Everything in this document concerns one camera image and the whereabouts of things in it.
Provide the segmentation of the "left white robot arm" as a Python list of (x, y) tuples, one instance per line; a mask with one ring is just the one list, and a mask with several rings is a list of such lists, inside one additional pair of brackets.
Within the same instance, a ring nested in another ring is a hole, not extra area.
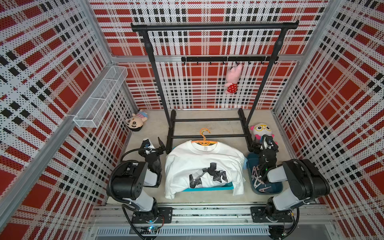
[(155, 148), (149, 139), (144, 139), (138, 149), (122, 155), (121, 163), (111, 173), (107, 195), (127, 205), (133, 212), (158, 214), (156, 199), (143, 190), (144, 187), (157, 188), (161, 184), (163, 169), (160, 155), (165, 152), (166, 146), (160, 138), (158, 141), (159, 147)]

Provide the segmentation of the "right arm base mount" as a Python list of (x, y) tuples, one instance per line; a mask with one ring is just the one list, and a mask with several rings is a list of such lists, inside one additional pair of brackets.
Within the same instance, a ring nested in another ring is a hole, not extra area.
[(290, 210), (278, 211), (267, 210), (265, 206), (251, 207), (251, 217), (254, 223), (293, 223), (293, 216)]

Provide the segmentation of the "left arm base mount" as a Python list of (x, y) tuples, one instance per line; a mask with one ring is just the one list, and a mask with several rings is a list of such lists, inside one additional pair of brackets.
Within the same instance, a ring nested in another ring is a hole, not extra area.
[(172, 207), (160, 207), (150, 212), (134, 212), (131, 221), (133, 224), (169, 224), (172, 222), (172, 216)]

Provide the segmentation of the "orange plastic hanger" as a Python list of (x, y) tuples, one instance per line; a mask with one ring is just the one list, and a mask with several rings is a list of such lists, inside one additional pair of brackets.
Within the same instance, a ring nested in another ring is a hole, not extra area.
[(205, 132), (211, 133), (210, 130), (207, 129), (207, 128), (201, 129), (200, 130), (200, 135), (203, 137), (203, 139), (202, 140), (198, 140), (198, 141), (192, 141), (192, 143), (196, 143), (196, 144), (204, 146), (204, 147), (213, 146), (213, 145), (218, 143), (216, 141), (208, 140), (207, 137), (204, 135)]

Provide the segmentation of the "white printed t-shirt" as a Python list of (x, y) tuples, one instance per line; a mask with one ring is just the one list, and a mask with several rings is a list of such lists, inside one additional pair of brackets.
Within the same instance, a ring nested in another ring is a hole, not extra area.
[(243, 165), (246, 158), (239, 150), (217, 142), (202, 146), (187, 141), (166, 157), (165, 198), (172, 200), (187, 189), (205, 189), (233, 185), (233, 195), (244, 194)]

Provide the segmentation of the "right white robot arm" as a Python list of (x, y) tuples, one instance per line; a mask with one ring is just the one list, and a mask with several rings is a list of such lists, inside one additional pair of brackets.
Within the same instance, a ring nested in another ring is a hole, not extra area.
[(264, 210), (266, 217), (281, 216), (330, 193), (328, 181), (310, 160), (291, 159), (277, 165), (278, 145), (273, 137), (263, 135), (260, 145), (259, 162), (251, 172), (254, 187), (263, 193), (270, 190), (272, 184), (289, 184), (289, 188), (268, 199)]

